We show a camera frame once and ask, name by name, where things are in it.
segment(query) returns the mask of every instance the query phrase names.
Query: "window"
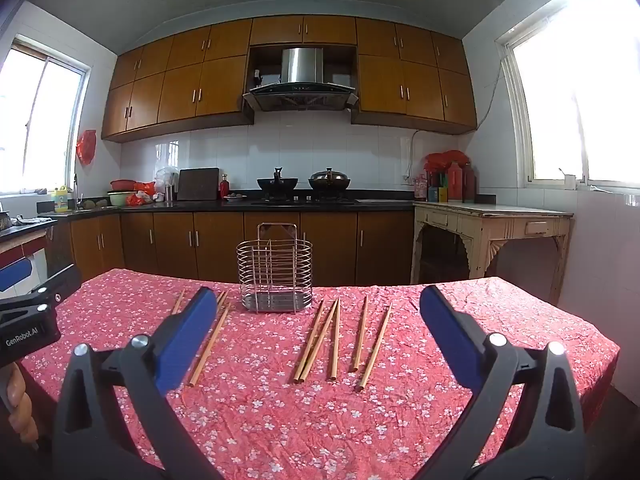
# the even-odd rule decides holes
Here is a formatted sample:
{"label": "window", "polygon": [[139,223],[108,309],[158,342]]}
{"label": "window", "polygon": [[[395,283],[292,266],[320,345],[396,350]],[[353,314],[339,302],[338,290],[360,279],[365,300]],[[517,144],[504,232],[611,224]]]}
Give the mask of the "window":
{"label": "window", "polygon": [[554,0],[501,43],[526,180],[640,187],[636,1]]}
{"label": "window", "polygon": [[84,71],[15,43],[0,71],[0,194],[69,185]]}

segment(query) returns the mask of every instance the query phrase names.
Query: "tablecloth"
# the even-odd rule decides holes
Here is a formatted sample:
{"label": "tablecloth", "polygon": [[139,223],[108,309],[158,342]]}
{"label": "tablecloth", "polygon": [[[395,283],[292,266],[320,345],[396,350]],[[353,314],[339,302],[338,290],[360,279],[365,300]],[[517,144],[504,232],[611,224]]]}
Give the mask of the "tablecloth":
{"label": "tablecloth", "polygon": [[[197,386],[169,392],[178,417],[227,479],[409,479],[438,447],[470,399],[454,380],[418,313],[424,285],[315,288],[312,307],[298,314],[255,314],[239,299],[239,285],[180,280],[111,270],[86,282],[58,307],[62,339],[24,359],[25,368],[54,398],[70,352],[122,346],[152,333],[174,306],[200,286],[228,289],[232,311]],[[543,348],[561,341],[568,351],[583,412],[593,420],[609,386],[618,346],[591,324],[530,296],[500,278],[439,284],[457,310],[487,332],[514,344]],[[387,306],[393,310],[366,389],[348,373],[365,295],[369,319],[362,363],[369,357]],[[322,298],[340,297],[340,360],[327,381],[327,336],[303,384],[291,378]],[[481,462],[506,434],[520,388],[514,386]],[[118,391],[127,425],[146,460],[159,461],[127,399]]]}

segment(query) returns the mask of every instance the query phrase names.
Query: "kitchen cabinet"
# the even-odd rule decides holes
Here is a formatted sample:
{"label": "kitchen cabinet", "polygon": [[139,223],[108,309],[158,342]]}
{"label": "kitchen cabinet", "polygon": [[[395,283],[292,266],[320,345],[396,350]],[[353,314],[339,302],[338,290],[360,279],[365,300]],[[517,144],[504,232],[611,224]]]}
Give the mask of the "kitchen cabinet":
{"label": "kitchen cabinet", "polygon": [[400,59],[436,66],[431,32],[423,28],[396,23]]}
{"label": "kitchen cabinet", "polygon": [[131,83],[136,78],[136,69],[138,68],[141,54],[142,47],[139,47],[118,56],[116,66],[113,69],[113,76],[111,77],[110,89]]}
{"label": "kitchen cabinet", "polygon": [[469,74],[469,67],[466,65],[465,48],[462,45],[462,40],[437,32],[432,32],[431,38],[433,39],[438,68],[444,68],[445,70],[451,70],[459,74]]}
{"label": "kitchen cabinet", "polygon": [[102,274],[102,245],[99,218],[86,218],[71,222],[74,259],[82,282]]}
{"label": "kitchen cabinet", "polygon": [[302,20],[302,16],[254,18],[249,43],[302,43]]}
{"label": "kitchen cabinet", "polygon": [[120,215],[122,248],[127,269],[146,274],[158,273],[154,217],[152,213]]}
{"label": "kitchen cabinet", "polygon": [[438,70],[444,104],[444,119],[451,123],[476,127],[476,104],[468,75]]}
{"label": "kitchen cabinet", "polygon": [[127,129],[132,90],[133,83],[109,90],[107,104],[104,107],[104,118],[102,119],[103,137],[119,134]]}
{"label": "kitchen cabinet", "polygon": [[202,63],[207,41],[209,41],[210,28],[210,25],[207,25],[207,27],[194,28],[176,34],[166,69],[172,70],[181,66]]}
{"label": "kitchen cabinet", "polygon": [[166,70],[169,62],[169,54],[174,44],[174,37],[162,38],[162,40],[147,43],[140,55],[136,79],[142,79],[153,74],[159,74]]}
{"label": "kitchen cabinet", "polygon": [[47,277],[68,267],[74,262],[74,249],[71,244],[71,222],[59,220],[50,229],[50,239],[44,248],[47,259]]}
{"label": "kitchen cabinet", "polygon": [[[244,239],[255,240],[258,237],[258,225],[262,223],[294,224],[298,227],[298,238],[302,237],[300,213],[295,211],[264,211],[244,213]],[[288,240],[290,236],[282,227],[273,226],[267,230],[262,238],[265,240]]]}
{"label": "kitchen cabinet", "polygon": [[102,245],[102,272],[125,268],[120,215],[104,215],[98,217],[97,220],[100,229],[100,243]]}
{"label": "kitchen cabinet", "polygon": [[202,64],[196,115],[239,112],[246,74],[246,56],[225,57]]}
{"label": "kitchen cabinet", "polygon": [[192,213],[153,213],[158,274],[198,279]]}
{"label": "kitchen cabinet", "polygon": [[357,213],[300,213],[298,235],[311,242],[314,286],[355,284]]}
{"label": "kitchen cabinet", "polygon": [[360,110],[404,114],[404,78],[399,59],[358,56]]}
{"label": "kitchen cabinet", "polygon": [[156,124],[158,122],[158,108],[164,72],[137,79],[133,83],[129,102],[129,116],[127,130]]}
{"label": "kitchen cabinet", "polygon": [[443,120],[438,69],[434,66],[403,61],[402,77],[407,115]]}
{"label": "kitchen cabinet", "polygon": [[223,57],[246,56],[249,50],[251,19],[211,25],[204,61]]}
{"label": "kitchen cabinet", "polygon": [[399,59],[396,25],[391,22],[356,18],[358,54]]}
{"label": "kitchen cabinet", "polygon": [[356,20],[351,16],[305,16],[304,43],[357,44]]}
{"label": "kitchen cabinet", "polygon": [[194,213],[193,227],[198,278],[237,283],[236,247],[244,240],[242,213]]}
{"label": "kitchen cabinet", "polygon": [[359,212],[356,285],[408,285],[413,243],[412,211]]}
{"label": "kitchen cabinet", "polygon": [[201,71],[202,63],[164,73],[158,110],[159,123],[185,119],[196,114],[196,94]]}

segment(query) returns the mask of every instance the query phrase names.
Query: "chopstick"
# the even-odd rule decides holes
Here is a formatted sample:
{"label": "chopstick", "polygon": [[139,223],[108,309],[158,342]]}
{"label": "chopstick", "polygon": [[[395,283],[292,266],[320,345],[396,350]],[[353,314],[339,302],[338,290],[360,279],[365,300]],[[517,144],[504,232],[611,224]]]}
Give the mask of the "chopstick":
{"label": "chopstick", "polygon": [[340,298],[338,298],[338,305],[335,309],[335,330],[334,330],[334,358],[331,362],[331,376],[332,381],[338,378],[338,342],[340,341]]}
{"label": "chopstick", "polygon": [[369,306],[369,297],[364,297],[364,305],[362,307],[362,318],[360,319],[360,331],[358,332],[358,342],[356,347],[356,356],[353,359],[352,372],[357,372],[360,368],[360,354],[362,353],[362,343],[364,343],[364,333],[367,329],[367,307]]}
{"label": "chopstick", "polygon": [[311,347],[314,344],[314,339],[316,337],[316,332],[318,332],[318,327],[320,326],[320,317],[322,316],[322,310],[324,309],[324,300],[320,301],[320,306],[318,307],[318,312],[316,312],[316,318],[314,319],[314,325],[311,329],[311,333],[309,334],[309,339],[306,342],[305,351],[302,352],[302,357],[300,358],[300,364],[298,365],[298,369],[296,370],[296,374],[293,376],[293,382],[300,382],[300,374],[306,365],[306,358],[309,357],[309,352],[311,352]]}
{"label": "chopstick", "polygon": [[[226,290],[218,296],[217,300],[218,300],[218,306],[225,303]],[[198,382],[198,378],[200,377],[200,374],[202,373],[202,369],[204,368],[204,365],[207,362],[207,358],[211,354],[211,348],[213,347],[213,343],[216,342],[216,339],[218,338],[218,334],[222,329],[222,325],[225,322],[225,318],[228,313],[229,313],[229,306],[227,305],[225,309],[222,311],[222,314],[220,315],[220,319],[218,320],[218,323],[215,329],[213,330],[213,334],[211,334],[211,338],[209,339],[207,346],[203,350],[202,355],[198,360],[198,364],[196,365],[195,370],[193,371],[193,374],[191,374],[191,379],[189,379],[189,383],[188,383],[189,386],[195,386],[196,383]]]}
{"label": "chopstick", "polygon": [[305,368],[302,370],[302,373],[300,374],[299,380],[301,383],[305,382],[306,376],[309,374],[309,370],[311,370],[311,367],[314,365],[316,356],[318,355],[318,352],[320,351],[320,347],[322,346],[322,340],[324,339],[324,336],[329,330],[329,325],[331,324],[331,320],[334,318],[335,307],[337,305],[338,305],[338,300],[334,300],[334,304],[332,305],[331,310],[329,311],[329,314],[324,320],[324,326],[322,327],[322,331],[318,336],[318,341],[316,341],[314,349],[312,350],[311,355],[309,356],[309,359],[306,361]]}
{"label": "chopstick", "polygon": [[178,296],[178,301],[175,302],[174,309],[171,311],[172,314],[178,313],[178,309],[180,308],[180,302],[184,297],[184,293],[185,293],[185,289],[183,289],[182,292],[180,293],[180,296]]}
{"label": "chopstick", "polygon": [[388,309],[386,310],[385,320],[382,322],[382,328],[380,328],[380,333],[378,334],[378,339],[376,340],[376,344],[373,347],[373,352],[371,352],[371,357],[369,358],[369,362],[367,363],[367,368],[365,368],[364,375],[360,380],[360,384],[358,384],[358,387],[356,388],[359,392],[364,390],[364,387],[367,386],[369,375],[371,374],[371,370],[373,370],[373,365],[376,362],[376,357],[378,356],[380,345],[382,345],[382,339],[385,336],[385,328],[386,328],[386,324],[389,322],[390,315],[391,315],[391,305],[389,305]]}

